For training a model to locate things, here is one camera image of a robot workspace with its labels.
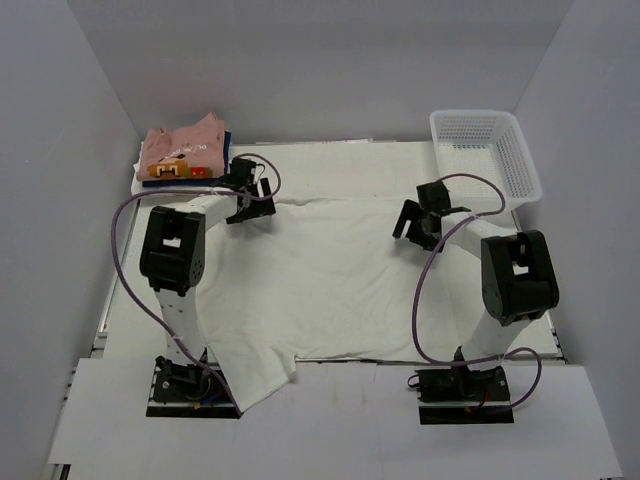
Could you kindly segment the white printed t shirt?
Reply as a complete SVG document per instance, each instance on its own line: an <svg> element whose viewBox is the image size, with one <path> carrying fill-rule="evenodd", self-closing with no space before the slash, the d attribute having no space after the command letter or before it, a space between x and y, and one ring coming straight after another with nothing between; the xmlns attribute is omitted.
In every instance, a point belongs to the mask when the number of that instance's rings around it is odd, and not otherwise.
<svg viewBox="0 0 640 480"><path fill-rule="evenodd" d="M272 217L207 233L199 322L241 409L300 360L423 360L411 306L429 254L392 238L399 210L396 199L283 199ZM422 288L420 345L450 359L483 310L479 260L448 245Z"/></svg>

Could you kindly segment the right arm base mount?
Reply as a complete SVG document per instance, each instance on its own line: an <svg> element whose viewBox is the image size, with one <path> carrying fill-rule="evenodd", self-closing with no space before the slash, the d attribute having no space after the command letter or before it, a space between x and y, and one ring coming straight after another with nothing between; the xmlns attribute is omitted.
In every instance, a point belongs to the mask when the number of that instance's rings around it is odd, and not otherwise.
<svg viewBox="0 0 640 480"><path fill-rule="evenodd" d="M467 360L457 349L451 361L429 357L407 380L417 393L422 425L488 425L514 421L511 394L501 366L501 354Z"/></svg>

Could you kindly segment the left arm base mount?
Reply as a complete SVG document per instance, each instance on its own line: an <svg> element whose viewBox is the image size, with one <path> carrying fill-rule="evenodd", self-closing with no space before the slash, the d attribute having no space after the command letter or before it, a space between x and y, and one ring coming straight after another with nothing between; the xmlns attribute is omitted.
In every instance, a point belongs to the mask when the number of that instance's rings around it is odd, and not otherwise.
<svg viewBox="0 0 640 480"><path fill-rule="evenodd" d="M201 367L155 359L148 418L233 419L242 417L219 379Z"/></svg>

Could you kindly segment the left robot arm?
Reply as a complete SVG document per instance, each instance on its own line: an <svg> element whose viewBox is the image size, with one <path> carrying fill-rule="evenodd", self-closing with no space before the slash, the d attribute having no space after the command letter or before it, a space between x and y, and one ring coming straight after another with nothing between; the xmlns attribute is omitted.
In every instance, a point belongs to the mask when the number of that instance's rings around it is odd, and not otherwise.
<svg viewBox="0 0 640 480"><path fill-rule="evenodd" d="M140 271L159 303L166 357L187 365L176 384L188 398L205 396L212 378L194 364L207 361L196 302L196 287L205 270L206 234L219 224L240 224L276 213L277 191L268 178L256 173L272 166L261 155L240 154L231 160L219 186L176 207L156 206L149 214Z"/></svg>

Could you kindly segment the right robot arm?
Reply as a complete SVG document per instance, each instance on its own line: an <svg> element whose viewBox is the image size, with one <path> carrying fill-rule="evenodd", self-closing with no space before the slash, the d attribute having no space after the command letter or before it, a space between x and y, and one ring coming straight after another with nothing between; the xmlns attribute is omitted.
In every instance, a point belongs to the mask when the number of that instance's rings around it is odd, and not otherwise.
<svg viewBox="0 0 640 480"><path fill-rule="evenodd" d="M411 306L411 338L427 363L457 368L451 374L453 390L472 399L488 385L486 370L520 352L539 354L530 347L510 350L519 334L533 321L557 307L559 286L545 236L538 230L510 233L486 219L506 210L504 193L478 175L458 173L458 178L479 181L497 195L495 210L474 213L454 207L445 182L450 174L416 187L417 199L404 202L392 236L402 235L429 252L417 281ZM476 328L451 361L429 356L419 340L418 313L426 277L437 256L448 244L456 245L480 260L484 311Z"/></svg>

